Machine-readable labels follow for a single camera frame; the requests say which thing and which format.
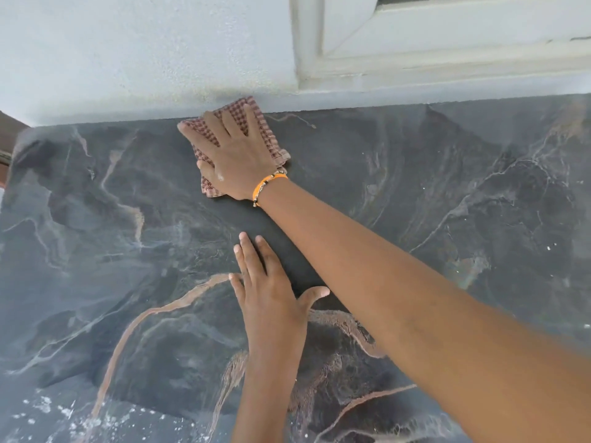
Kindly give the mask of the person's right hand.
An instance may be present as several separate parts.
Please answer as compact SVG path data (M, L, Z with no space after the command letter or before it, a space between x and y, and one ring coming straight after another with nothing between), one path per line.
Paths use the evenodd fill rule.
M217 145L192 129L188 122L180 122L177 127L204 155L203 161L215 167L218 181L210 182L215 189L235 200L252 201L255 189L277 171L277 165L260 132L243 133L227 111L220 119L229 132L229 139L217 139Z

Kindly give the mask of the person's left hand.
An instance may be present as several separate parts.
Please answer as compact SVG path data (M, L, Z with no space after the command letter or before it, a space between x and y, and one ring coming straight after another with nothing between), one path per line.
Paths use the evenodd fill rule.
M298 298L267 241L258 236L252 244L261 258L264 275L260 279L243 280L247 300L241 312L250 359L272 365L289 361L299 363L306 341L308 315L297 313ZM237 263L238 245L233 248Z

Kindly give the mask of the red checked cleaning cloth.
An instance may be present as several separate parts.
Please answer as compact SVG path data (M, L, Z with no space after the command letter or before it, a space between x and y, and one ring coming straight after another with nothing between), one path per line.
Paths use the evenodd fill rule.
M214 115L217 118L222 118L222 115L225 111L227 111L228 113L231 113L232 117L235 119L235 122L238 124L238 126L240 127L242 132L247 134L247 121L246 121L245 113L243 110L243 107L245 104L257 104L257 103L255 102L255 99L252 96L244 97L244 98L240 98L239 100L232 102L231 104L228 104L228 105L221 107L220 109L212 111L212 112L214 113ZM195 131L200 133L206 139L210 140L211 142L213 142L216 145L218 144L218 141L215 138L215 135L208 129L206 123L204 122L203 115L201 115L198 118L188 118L188 119L182 120L181 122L183 122L183 121L188 122L188 124L191 126L192 129L194 129ZM249 200L253 203L254 206L259 205L262 192L267 189L267 186L269 186L270 184L272 184L273 182L276 182L278 180L286 180L287 179L287 170L285 167L291 158L290 154L278 144L277 138L276 138L275 134L273 133L273 131L271 130L270 126L268 125L263 114L261 115L261 125L263 125L263 130L260 133L261 133L262 138L267 146L267 149L272 157L272 160L277 165L277 171L275 173L273 173L267 179L264 179L263 182L261 183L261 185L259 186L259 188L255 189L255 198L252 201ZM199 150L196 150L193 145L191 145L191 146L192 146L193 151L195 153L196 159L197 160L205 160L204 155ZM201 176L201 187L202 187L203 194L205 194L205 196L208 198L218 198L218 197L222 197L222 196L228 196L228 195L222 194L220 191L215 189L211 185L211 183L208 180L206 180L205 178L203 178L202 176Z

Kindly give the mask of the person's left forearm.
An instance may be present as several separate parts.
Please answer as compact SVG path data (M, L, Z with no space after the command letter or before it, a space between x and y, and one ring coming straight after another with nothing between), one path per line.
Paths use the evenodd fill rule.
M284 443L284 428L299 363L250 359L231 443Z

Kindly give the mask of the person's right forearm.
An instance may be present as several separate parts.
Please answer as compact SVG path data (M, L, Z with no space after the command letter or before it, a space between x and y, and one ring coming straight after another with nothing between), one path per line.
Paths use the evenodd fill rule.
M246 196L474 443L591 443L591 358L497 309L285 177Z

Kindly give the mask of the white window frame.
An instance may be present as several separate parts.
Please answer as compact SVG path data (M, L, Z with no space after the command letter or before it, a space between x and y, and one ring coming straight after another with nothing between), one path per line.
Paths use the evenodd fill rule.
M290 0L299 88L582 73L591 0Z

